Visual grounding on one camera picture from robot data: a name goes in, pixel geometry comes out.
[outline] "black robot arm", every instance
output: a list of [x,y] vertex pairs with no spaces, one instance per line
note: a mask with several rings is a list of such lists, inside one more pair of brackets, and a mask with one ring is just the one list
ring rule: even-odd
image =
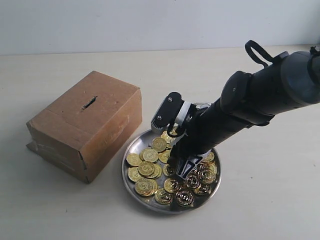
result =
[[[271,65],[258,58],[252,48]],[[175,110],[183,135],[173,146],[169,163],[183,179],[213,147],[240,130],[266,126],[279,113],[320,102],[320,52],[314,47],[310,52],[283,52],[275,57],[252,40],[245,49],[264,69],[254,74],[237,71],[208,108],[195,110],[193,104],[181,100],[181,109],[188,107],[188,111],[182,114]],[[173,117],[170,126],[174,122],[177,119]]]

